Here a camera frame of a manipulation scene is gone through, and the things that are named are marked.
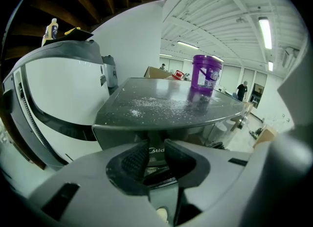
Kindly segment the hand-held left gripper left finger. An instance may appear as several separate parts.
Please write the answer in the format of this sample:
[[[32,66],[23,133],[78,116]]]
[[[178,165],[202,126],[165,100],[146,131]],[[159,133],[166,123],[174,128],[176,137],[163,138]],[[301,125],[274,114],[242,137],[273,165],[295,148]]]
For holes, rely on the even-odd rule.
[[[163,227],[143,182],[146,142],[83,156],[37,187],[30,204],[50,227]]]

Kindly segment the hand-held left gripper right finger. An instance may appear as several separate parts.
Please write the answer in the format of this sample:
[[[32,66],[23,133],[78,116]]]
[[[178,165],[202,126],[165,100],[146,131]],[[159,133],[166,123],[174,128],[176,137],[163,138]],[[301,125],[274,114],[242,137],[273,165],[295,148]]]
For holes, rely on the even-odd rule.
[[[178,227],[261,227],[291,187],[288,134],[253,153],[166,140],[165,159],[178,181]]]

